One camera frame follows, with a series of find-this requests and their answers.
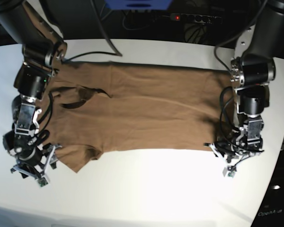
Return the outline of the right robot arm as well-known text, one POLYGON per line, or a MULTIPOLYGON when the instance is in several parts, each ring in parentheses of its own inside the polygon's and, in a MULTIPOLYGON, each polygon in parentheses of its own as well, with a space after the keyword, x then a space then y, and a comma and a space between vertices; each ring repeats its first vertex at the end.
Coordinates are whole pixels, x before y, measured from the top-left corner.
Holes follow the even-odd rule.
POLYGON ((41 126, 53 107, 43 112, 36 102, 49 95, 66 54, 67 44, 26 0, 0 0, 0 24, 22 45, 23 64, 15 78, 19 95, 12 102, 12 130, 3 136, 6 151, 16 159, 12 172, 48 183, 48 167, 56 168, 58 145, 46 145, 49 131, 41 126))

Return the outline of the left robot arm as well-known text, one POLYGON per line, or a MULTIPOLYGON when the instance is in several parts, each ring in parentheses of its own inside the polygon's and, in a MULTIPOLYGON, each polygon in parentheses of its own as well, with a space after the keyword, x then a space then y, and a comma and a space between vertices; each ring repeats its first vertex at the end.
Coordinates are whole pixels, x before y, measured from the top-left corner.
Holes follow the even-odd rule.
POLYGON ((263 152, 261 114, 269 107, 268 85, 276 77, 274 57, 284 43, 284 0, 260 1, 252 19, 214 50, 238 41, 250 30, 253 33, 246 49, 225 67, 231 86, 224 88, 219 97, 222 138, 207 144, 230 171, 236 170, 236 165, 231 165, 233 160, 242 162, 263 152))

